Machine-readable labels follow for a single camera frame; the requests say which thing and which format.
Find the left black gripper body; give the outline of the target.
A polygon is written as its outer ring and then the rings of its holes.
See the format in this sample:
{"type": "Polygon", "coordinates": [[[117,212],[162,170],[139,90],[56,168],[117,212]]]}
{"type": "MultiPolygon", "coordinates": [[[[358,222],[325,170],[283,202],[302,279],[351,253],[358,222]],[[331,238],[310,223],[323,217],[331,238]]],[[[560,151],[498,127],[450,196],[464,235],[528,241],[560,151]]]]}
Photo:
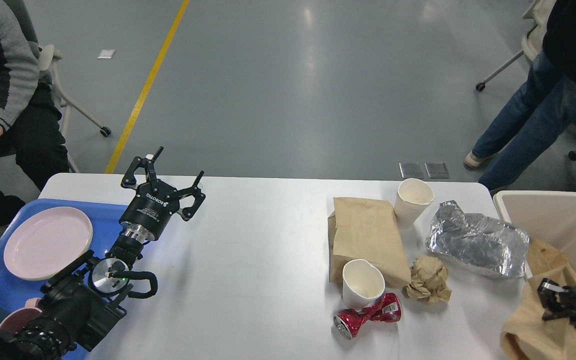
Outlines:
{"type": "Polygon", "coordinates": [[[140,243],[158,240],[173,213],[180,209],[178,199],[167,198],[177,190],[164,181],[140,184],[135,197],[119,217],[122,235],[140,243]]]}

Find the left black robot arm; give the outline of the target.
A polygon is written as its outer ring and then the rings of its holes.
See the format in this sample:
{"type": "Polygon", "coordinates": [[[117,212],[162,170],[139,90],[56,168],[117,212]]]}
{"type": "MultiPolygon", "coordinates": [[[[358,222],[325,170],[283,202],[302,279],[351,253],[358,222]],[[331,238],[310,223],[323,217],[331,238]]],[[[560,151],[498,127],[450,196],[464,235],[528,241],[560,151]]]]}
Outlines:
{"type": "Polygon", "coordinates": [[[14,333],[0,329],[0,360],[60,360],[77,347],[91,351],[126,316],[122,301],[157,294],[157,276],[135,271],[135,262],[174,214],[189,221],[206,198],[200,187],[203,171],[183,189],[158,178],[154,164],[162,152],[160,146],[151,157],[137,156],[126,170],[121,186],[135,196],[105,255],[85,251],[42,285],[37,317],[14,333]]]}

